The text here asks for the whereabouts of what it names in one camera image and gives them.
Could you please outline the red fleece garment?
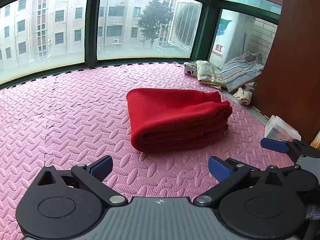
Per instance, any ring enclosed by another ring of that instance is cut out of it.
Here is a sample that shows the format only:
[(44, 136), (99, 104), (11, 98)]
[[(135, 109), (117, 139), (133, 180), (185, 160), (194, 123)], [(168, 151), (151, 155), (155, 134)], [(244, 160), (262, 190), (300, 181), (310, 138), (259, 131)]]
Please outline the red fleece garment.
[(145, 153), (213, 144), (228, 129), (233, 109), (219, 92), (136, 88), (127, 94), (132, 146)]

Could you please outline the yellow floral folded cloth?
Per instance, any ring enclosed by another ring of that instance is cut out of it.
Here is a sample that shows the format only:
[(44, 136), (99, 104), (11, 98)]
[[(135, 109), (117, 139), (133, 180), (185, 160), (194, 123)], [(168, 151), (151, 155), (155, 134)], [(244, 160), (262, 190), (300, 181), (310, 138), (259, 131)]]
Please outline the yellow floral folded cloth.
[(226, 84), (221, 76), (221, 70), (208, 61), (198, 60), (197, 66), (197, 80), (205, 85), (214, 87), (218, 90), (226, 88)]

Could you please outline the white air conditioner unit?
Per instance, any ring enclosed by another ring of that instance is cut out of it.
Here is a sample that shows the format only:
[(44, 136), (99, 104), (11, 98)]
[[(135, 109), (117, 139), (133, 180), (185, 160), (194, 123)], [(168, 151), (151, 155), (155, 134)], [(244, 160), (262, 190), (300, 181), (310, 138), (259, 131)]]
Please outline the white air conditioner unit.
[(176, 57), (189, 58), (199, 25), (202, 3), (177, 0), (171, 22), (168, 43), (178, 50)]

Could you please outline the striped folded cloth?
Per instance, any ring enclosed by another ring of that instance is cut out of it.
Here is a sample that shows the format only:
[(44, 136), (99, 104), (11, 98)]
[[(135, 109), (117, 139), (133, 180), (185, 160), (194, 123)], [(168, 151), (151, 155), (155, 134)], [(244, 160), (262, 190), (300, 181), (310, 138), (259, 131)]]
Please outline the striped folded cloth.
[(227, 90), (233, 92), (239, 87), (259, 79), (263, 69), (261, 54), (246, 52), (225, 63), (220, 75)]

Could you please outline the panda print cloth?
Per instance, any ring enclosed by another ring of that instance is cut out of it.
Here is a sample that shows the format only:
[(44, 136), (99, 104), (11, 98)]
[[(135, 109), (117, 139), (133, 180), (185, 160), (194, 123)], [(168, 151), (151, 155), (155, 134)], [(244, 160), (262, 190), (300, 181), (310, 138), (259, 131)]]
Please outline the panda print cloth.
[(184, 73), (190, 75), (192, 77), (197, 77), (197, 63), (193, 62), (185, 62), (183, 64)]

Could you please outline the cream crumpled cloth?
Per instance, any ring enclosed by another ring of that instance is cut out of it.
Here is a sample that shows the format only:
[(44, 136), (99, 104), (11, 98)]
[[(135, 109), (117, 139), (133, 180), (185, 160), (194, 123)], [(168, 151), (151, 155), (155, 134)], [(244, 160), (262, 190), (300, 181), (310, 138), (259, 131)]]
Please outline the cream crumpled cloth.
[(233, 94), (233, 97), (238, 103), (249, 105), (256, 86), (257, 82), (255, 81), (246, 83), (236, 90), (236, 92)]

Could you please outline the clear plastic tissue box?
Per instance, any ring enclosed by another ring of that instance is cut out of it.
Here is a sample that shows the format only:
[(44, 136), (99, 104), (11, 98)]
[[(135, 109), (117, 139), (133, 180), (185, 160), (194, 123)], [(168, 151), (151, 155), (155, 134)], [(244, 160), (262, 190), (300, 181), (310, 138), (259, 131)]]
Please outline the clear plastic tissue box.
[(277, 141), (301, 140), (301, 135), (278, 116), (272, 115), (265, 126), (264, 137)]

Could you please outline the pink foam floor mat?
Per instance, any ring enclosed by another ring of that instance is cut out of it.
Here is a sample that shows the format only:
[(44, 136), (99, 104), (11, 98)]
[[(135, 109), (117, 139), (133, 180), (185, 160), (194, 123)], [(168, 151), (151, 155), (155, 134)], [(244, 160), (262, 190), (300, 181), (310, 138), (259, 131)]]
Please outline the pink foam floor mat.
[(126, 95), (140, 87), (212, 90), (176, 63), (87, 69), (1, 90), (1, 239), (22, 237), (15, 210), (46, 165), (68, 170), (110, 155), (114, 167), (105, 183), (127, 198), (194, 198), (216, 184), (207, 168), (214, 155), (261, 170), (292, 165), (287, 155), (260, 146), (263, 122), (237, 103), (216, 144), (156, 156), (137, 151)]

